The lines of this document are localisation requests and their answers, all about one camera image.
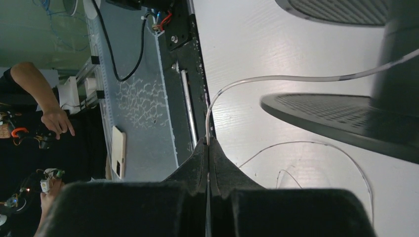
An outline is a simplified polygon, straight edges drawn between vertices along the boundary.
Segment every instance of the black shirt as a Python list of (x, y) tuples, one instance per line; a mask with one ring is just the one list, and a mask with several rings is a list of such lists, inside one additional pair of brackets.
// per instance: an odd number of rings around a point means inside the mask
[[(27, 94), (7, 70), (0, 78), (0, 93)], [(28, 130), (34, 130), (41, 124), (42, 112), (35, 112), (36, 106), (15, 106), (20, 112), (20, 124)], [(75, 129), (75, 137), (69, 132), (62, 134), (50, 149), (40, 150), (38, 142), (24, 140), (19, 146), (12, 139), (0, 139), (0, 201), (5, 201), (14, 194), (23, 179), (37, 169), (58, 168), (65, 171), (63, 182), (89, 181), (91, 177), (102, 178), (106, 159), (104, 133), (100, 111), (94, 109), (88, 113), (70, 118)], [(33, 236), (41, 217), (41, 201), (36, 195), (29, 209), (22, 214), (12, 215), (8, 220), (12, 225), (12, 236)], [(0, 227), (0, 237), (5, 230)]]

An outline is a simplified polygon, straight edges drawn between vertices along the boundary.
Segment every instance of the white tabletop surface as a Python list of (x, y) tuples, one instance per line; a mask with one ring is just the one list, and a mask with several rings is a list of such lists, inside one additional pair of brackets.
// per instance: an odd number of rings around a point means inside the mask
[[(313, 23), (284, 12), (274, 0), (195, 0), (194, 8), (211, 97), (223, 86), (249, 77), (334, 76), (377, 65), (381, 28)], [(280, 142), (333, 144), (353, 157), (370, 181), (377, 235), (418, 236), (419, 165), (305, 131), (259, 106), (262, 95), (276, 92), (370, 95), (373, 83), (374, 77), (369, 77), (332, 83), (257, 82), (233, 88), (221, 95), (213, 110), (217, 138), (236, 165)], [(267, 188), (278, 186), (281, 169), (304, 188), (351, 190), (371, 216), (365, 182), (343, 153), (322, 145), (288, 144), (271, 148), (242, 167)]]

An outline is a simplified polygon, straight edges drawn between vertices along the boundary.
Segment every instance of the orange clip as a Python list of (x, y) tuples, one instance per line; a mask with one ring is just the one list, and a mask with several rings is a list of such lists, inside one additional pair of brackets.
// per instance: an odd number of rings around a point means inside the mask
[(29, 131), (28, 131), (25, 127), (18, 127), (18, 128), (14, 129), (14, 130), (12, 131), (11, 136), (12, 136), (12, 137), (14, 137), (14, 138), (19, 137), (19, 136), (16, 134), (17, 132), (26, 132), (26, 133), (29, 133)]

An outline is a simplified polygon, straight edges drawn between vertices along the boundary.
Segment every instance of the white phone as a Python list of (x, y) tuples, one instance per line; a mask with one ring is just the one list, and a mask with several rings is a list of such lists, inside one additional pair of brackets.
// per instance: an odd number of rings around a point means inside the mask
[(116, 126), (112, 127), (112, 170), (123, 179), (125, 175), (125, 146), (126, 135)]

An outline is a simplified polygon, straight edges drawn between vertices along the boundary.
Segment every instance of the screw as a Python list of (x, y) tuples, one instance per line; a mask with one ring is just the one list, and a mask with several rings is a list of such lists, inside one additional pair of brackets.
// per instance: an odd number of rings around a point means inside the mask
[(170, 39), (173, 43), (177, 43), (177, 36), (172, 36)]

